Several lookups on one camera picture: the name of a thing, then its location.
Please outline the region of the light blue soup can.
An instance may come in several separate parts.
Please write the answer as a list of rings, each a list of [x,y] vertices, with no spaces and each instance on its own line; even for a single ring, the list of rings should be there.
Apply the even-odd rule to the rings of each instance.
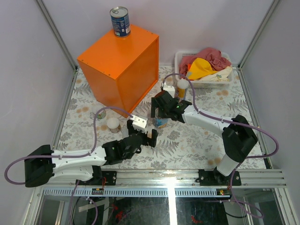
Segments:
[[[158,114],[158,111],[155,111],[155,117],[154,117],[154,126],[156,128],[164,128],[166,127],[168,123],[168,118],[161,118]]]

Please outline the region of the dark blue tin can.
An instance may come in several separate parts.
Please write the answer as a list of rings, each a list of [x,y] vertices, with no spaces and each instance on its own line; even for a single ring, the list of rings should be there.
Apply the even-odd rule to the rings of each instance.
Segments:
[[[115,7],[110,10],[113,32],[115,36],[123,38],[130,34],[130,22],[126,7]]]

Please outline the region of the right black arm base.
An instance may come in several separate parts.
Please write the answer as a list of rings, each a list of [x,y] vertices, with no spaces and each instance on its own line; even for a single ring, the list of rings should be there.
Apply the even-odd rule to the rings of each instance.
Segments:
[[[198,170],[198,178],[195,180],[200,186],[241,186],[240,173],[231,172],[230,175],[224,176],[217,169]]]

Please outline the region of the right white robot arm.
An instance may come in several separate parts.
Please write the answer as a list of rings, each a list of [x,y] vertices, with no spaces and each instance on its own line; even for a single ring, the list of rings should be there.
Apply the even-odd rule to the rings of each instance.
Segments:
[[[199,112],[191,102],[180,101],[165,90],[151,98],[151,117],[171,119],[181,123],[192,124],[205,128],[223,139],[225,155],[214,172],[214,181],[219,185],[226,184],[231,173],[242,163],[258,138],[245,117],[224,120],[209,112]]]

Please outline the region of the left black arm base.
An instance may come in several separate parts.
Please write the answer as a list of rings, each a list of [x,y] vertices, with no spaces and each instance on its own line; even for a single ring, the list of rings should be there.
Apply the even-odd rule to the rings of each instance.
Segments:
[[[76,180],[76,182],[79,182],[79,185],[86,185],[86,186],[101,185],[102,187],[116,185],[116,180],[117,180],[116,171],[102,171],[100,166],[95,166],[95,165],[93,165],[91,169],[92,169],[91,178],[88,180]]]

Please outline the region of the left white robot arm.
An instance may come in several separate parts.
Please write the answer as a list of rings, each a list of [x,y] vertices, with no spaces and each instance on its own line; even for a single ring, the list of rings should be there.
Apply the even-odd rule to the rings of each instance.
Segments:
[[[68,183],[79,181],[81,185],[99,185],[104,165],[120,164],[142,151],[142,146],[155,147],[158,132],[153,129],[151,136],[146,130],[127,121],[128,136],[96,147],[93,151],[77,150],[66,152],[52,150],[42,145],[24,160],[25,186],[39,187],[47,183]]]

